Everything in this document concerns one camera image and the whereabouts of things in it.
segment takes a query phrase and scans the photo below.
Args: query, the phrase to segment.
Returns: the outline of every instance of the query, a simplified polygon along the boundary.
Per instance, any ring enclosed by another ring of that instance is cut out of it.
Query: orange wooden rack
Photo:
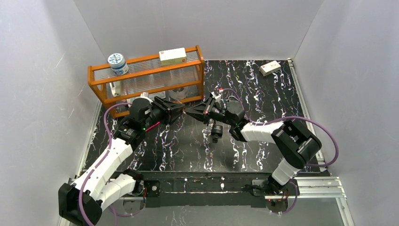
[[[196,86],[198,90],[198,95],[194,97],[189,97],[180,100],[182,103],[186,102],[191,102],[195,100],[201,100],[204,95],[204,57],[201,53],[201,49],[199,46],[191,47],[191,48],[186,48],[186,53],[191,52],[191,57],[190,60],[187,59],[187,62],[177,64],[177,65],[169,65],[169,66],[160,66],[160,60],[159,60],[159,54],[155,55],[150,55],[150,56],[144,56],[140,58],[135,58],[135,59],[129,59],[126,60],[126,63],[128,66],[137,63],[145,64],[145,61],[152,61],[151,65],[152,67],[149,68],[149,70],[138,70],[135,71],[134,69],[131,70],[129,67],[129,74],[124,74],[121,76],[116,76],[116,75],[111,75],[111,69],[109,64],[103,64],[103,65],[97,65],[97,66],[89,66],[88,67],[88,85],[90,88],[93,90],[93,92],[96,94],[96,96],[100,99],[100,101],[103,103],[103,105],[106,108],[111,107],[112,105],[115,105],[117,103],[121,103],[121,101],[132,98],[132,97],[138,97],[142,92],[148,92],[148,93],[158,93],[162,91],[167,91],[171,89],[177,89],[177,88],[182,88],[182,87],[188,87],[188,86]],[[116,82],[116,81],[128,81],[134,78],[138,78],[141,76],[148,76],[148,75],[154,75],[158,74],[159,76],[162,76],[164,72],[167,71],[174,71],[178,72],[179,69],[182,68],[187,68],[187,67],[194,67],[195,70],[193,70],[195,74],[195,79],[193,81],[188,81],[188,82],[183,82],[179,84],[173,84],[173,85],[168,85],[165,84],[163,87],[160,88],[155,88],[155,89],[148,89],[148,90],[141,90],[139,92],[133,92],[133,93],[126,93],[126,95],[121,95],[118,97],[113,97],[109,93],[107,93],[107,83],[111,82]],[[96,80],[96,71],[100,70],[108,70],[107,73],[110,75],[107,78],[100,78]],[[117,112],[116,109],[110,110],[111,115],[114,118],[126,116],[129,114],[129,111],[124,111],[124,112]]]

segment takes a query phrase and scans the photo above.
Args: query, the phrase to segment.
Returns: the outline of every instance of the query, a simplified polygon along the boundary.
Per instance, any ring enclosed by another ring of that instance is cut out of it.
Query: wooden shelf
[[[105,107],[138,97],[143,92],[158,93],[195,85],[198,95],[180,100],[182,103],[200,100],[204,95],[204,57],[199,46],[186,48],[187,61],[177,65],[161,66],[159,54],[126,61],[129,74],[117,76],[109,64],[89,66],[88,84]],[[121,81],[122,96],[113,97],[109,83]],[[128,112],[110,111],[114,118]]]

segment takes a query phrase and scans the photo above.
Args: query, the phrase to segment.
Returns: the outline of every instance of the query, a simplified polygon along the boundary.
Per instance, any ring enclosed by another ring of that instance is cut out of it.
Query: red cable
[[[154,125],[150,126],[150,127],[149,127],[148,129],[146,129],[145,131],[146,131],[146,132],[150,131],[152,128],[158,126],[160,123],[161,123],[160,121],[157,122],[157,123],[155,123]]]

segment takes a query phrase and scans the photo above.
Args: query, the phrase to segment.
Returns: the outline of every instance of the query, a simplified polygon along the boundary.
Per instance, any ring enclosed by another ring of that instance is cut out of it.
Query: white box
[[[187,61],[184,48],[170,49],[160,52],[161,66],[181,64]]]
[[[263,76],[266,76],[268,74],[271,74],[273,72],[280,70],[280,68],[281,68],[281,66],[279,65],[279,63],[277,61],[272,61],[268,64],[262,65],[259,68],[259,71],[263,74]]]

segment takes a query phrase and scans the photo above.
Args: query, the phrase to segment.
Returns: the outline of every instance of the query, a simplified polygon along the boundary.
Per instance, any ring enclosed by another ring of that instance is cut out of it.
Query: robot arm
[[[158,97],[155,97],[154,101],[146,96],[135,99],[129,109],[129,115],[118,125],[111,148],[107,148],[73,184],[64,183],[58,190],[60,216],[76,225],[87,225],[78,204],[79,192],[82,189],[84,211],[93,224],[99,221],[102,212],[118,198],[130,192],[137,192],[143,176],[135,170],[128,169],[114,181],[107,182],[118,166],[144,140],[147,128],[157,123],[173,123],[182,115],[184,108],[183,104]]]
[[[220,105],[220,95],[211,96],[204,102],[185,110],[193,118],[209,124],[215,121],[211,136],[216,143],[223,133],[221,121],[230,125],[229,132],[238,141],[263,141],[275,143],[284,158],[267,183],[262,187],[270,194],[278,194],[284,186],[303,169],[321,148],[321,142],[298,120],[257,125],[245,118],[245,111],[239,101],[228,101],[226,107]]]

